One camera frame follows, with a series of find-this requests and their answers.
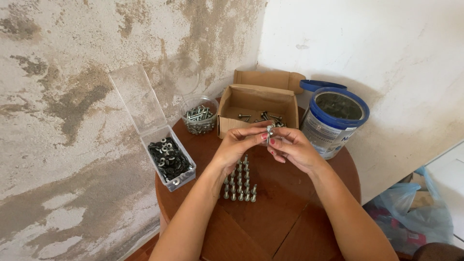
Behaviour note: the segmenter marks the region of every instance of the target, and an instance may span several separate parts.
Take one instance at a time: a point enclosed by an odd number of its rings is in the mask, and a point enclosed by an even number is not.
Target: hand
[[[232,172],[237,161],[247,149],[266,140],[266,126],[271,124],[272,121],[263,121],[251,124],[248,128],[230,129],[210,164],[219,167],[223,178],[225,178]]]
[[[287,158],[307,174],[314,172],[317,167],[328,165],[300,130],[272,128],[272,132],[282,137],[282,139],[271,138],[267,147],[275,160],[285,163]]]

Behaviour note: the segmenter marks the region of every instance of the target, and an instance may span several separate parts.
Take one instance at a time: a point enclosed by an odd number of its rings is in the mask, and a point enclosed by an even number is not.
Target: blue plastic bag
[[[432,206],[409,211],[421,187],[417,183],[397,183],[368,202],[364,208],[380,226],[396,251],[414,254],[431,242],[452,244],[453,223],[450,212],[424,166],[415,173],[424,176],[433,198]]]

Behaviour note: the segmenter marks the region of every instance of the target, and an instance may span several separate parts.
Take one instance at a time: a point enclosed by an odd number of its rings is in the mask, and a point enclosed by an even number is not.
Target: woman's left hand
[[[247,149],[266,140],[266,126],[271,124],[272,121],[263,121],[251,124],[248,128],[230,129],[210,164],[218,167],[221,170],[221,177],[225,178],[232,172]]]

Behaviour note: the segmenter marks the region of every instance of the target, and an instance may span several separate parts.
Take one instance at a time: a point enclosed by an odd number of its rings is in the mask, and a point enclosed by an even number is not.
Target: round wooden table
[[[197,164],[198,178],[221,143],[217,131],[196,136],[179,120],[173,127]],[[206,229],[202,260],[343,260],[330,221],[308,175],[292,163],[274,160],[264,146],[249,149],[250,187],[256,202],[224,199],[224,187]],[[353,159],[344,147],[329,160],[358,202],[361,189]],[[196,179],[173,192],[155,178],[156,196],[166,222],[173,218]]]

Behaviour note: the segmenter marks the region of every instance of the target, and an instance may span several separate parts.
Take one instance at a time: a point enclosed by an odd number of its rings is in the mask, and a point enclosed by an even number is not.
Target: can label
[[[345,143],[356,131],[355,128],[340,130],[319,121],[311,111],[302,124],[301,131],[324,159],[337,155]]]

